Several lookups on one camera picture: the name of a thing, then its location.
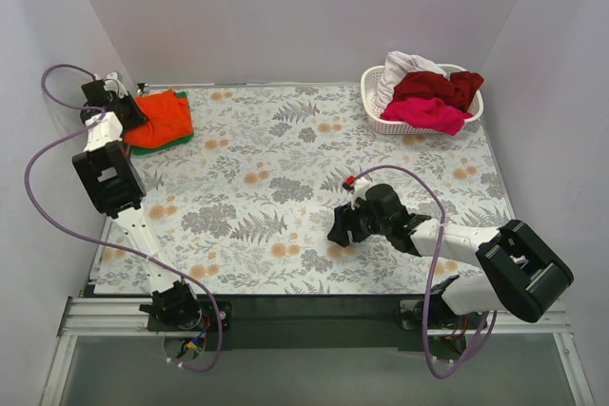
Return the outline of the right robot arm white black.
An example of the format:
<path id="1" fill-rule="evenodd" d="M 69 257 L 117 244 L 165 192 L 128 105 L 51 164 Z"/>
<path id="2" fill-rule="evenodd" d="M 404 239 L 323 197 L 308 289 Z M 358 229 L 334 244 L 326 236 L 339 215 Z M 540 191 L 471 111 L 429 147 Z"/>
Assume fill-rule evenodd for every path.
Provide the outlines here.
<path id="1" fill-rule="evenodd" d="M 453 275 L 430 289 L 429 321 L 452 327 L 462 318 L 506 311 L 535 323 L 573 283 L 566 263 L 525 222 L 502 227 L 442 224 L 411 213 L 388 184 L 350 177 L 350 203 L 334 210 L 327 237 L 341 247 L 383 236 L 398 251 L 439 256 L 480 268 L 475 277 Z"/>

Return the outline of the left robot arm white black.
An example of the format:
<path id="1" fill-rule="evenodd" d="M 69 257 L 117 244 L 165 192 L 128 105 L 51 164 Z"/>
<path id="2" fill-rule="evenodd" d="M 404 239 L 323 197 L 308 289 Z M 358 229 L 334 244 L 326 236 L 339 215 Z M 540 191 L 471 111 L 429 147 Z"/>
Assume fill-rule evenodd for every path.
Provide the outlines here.
<path id="1" fill-rule="evenodd" d="M 113 219 L 140 257 L 151 303 L 140 307 L 164 325 L 195 328 L 203 308 L 180 277 L 153 233 L 143 208 L 144 185 L 123 141 L 128 129 L 147 117 L 136 105 L 118 73 L 94 78 L 81 86 L 87 99 L 81 121 L 88 128 L 84 150 L 72 164 L 98 212 Z"/>

